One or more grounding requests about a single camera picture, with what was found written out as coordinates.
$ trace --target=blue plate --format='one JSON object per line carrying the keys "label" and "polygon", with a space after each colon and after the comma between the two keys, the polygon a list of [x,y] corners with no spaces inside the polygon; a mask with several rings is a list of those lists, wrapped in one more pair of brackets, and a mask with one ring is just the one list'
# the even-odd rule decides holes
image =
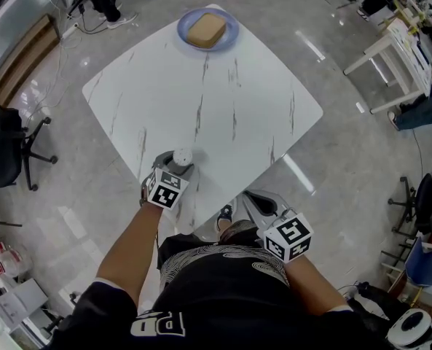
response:
{"label": "blue plate", "polygon": [[[212,48],[200,48],[186,41],[188,30],[205,13],[212,13],[214,15],[218,15],[219,17],[224,18],[226,23],[224,34],[221,36],[221,38],[217,41],[217,43],[215,43],[215,45]],[[197,50],[204,50],[207,52],[212,52],[214,50],[223,50],[224,48],[227,48],[230,45],[232,45],[237,39],[239,30],[240,29],[238,27],[238,22],[236,19],[234,19],[229,13],[225,12],[224,10],[215,9],[215,8],[200,8],[200,9],[192,10],[191,12],[186,13],[180,19],[177,25],[177,32],[178,35],[180,36],[180,39],[182,39],[188,45],[191,45],[193,48]]]}

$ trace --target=black and white marker cube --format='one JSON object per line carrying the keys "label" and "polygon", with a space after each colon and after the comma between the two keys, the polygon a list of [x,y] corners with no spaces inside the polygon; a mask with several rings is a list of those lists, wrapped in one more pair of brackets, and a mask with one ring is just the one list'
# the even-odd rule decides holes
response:
{"label": "black and white marker cube", "polygon": [[187,185],[186,180],[156,168],[147,183],[148,202],[172,210]]}
{"label": "black and white marker cube", "polygon": [[313,229],[303,214],[286,220],[264,232],[264,248],[284,263],[310,248]]}

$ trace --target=black t-shirt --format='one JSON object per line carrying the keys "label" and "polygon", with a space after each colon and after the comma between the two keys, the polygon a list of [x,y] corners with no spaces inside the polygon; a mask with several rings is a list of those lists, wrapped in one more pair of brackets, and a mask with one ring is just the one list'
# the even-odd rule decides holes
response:
{"label": "black t-shirt", "polygon": [[153,309],[140,316],[125,291],[94,282],[55,331],[49,349],[258,343],[288,349],[385,348],[352,311],[306,314],[285,274],[263,252],[219,246],[177,257],[162,268],[164,289]]}

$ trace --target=gray tiled floor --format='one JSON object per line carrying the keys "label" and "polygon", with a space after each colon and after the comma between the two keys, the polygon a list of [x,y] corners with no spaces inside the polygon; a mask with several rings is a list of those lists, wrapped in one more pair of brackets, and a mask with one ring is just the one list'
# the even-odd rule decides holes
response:
{"label": "gray tiled floor", "polygon": [[[385,113],[362,114],[356,106],[381,104],[398,90],[387,88],[370,63],[350,77],[342,73],[377,39],[376,26],[360,19],[354,6],[335,9],[343,0],[122,1],[124,9],[139,11],[138,18],[132,25],[83,36],[75,48],[62,50],[63,70],[44,104],[55,105],[69,87],[58,106],[44,108],[32,118],[31,127],[45,115],[52,117],[35,148],[40,154],[55,153],[60,160],[55,166],[32,161],[38,192],[27,191],[24,175],[16,187],[0,190],[1,218],[23,223],[20,229],[1,232],[29,249],[33,275],[50,294],[52,306],[68,313],[71,308],[63,298],[87,286],[101,258],[138,209],[139,184],[93,116],[81,94],[82,86],[134,44],[189,9],[210,3],[227,9],[259,37],[324,110],[323,118],[288,152],[314,191],[305,189],[283,159],[252,187],[275,191],[305,213],[315,229],[309,256],[336,287],[356,279],[378,279],[380,250],[391,250],[397,240],[390,229],[399,209],[389,207],[387,199],[403,194],[398,182],[402,174],[416,186],[421,167],[411,131],[397,133]],[[88,27],[98,24],[91,11],[86,21]],[[323,61],[302,41],[302,35],[323,53]],[[64,45],[74,47],[79,37],[75,33]],[[46,86],[54,83],[58,61],[56,49],[18,93],[13,104],[24,119]],[[427,171],[432,126],[415,132]],[[210,227],[200,233],[210,238]],[[158,293],[154,266],[144,287],[142,308],[148,308]]]}

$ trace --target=bread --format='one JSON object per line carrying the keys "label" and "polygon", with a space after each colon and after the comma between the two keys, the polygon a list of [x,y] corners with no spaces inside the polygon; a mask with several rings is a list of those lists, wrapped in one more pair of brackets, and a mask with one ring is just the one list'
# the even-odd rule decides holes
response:
{"label": "bread", "polygon": [[200,48],[211,48],[225,32],[225,19],[205,13],[190,27],[186,40]]}

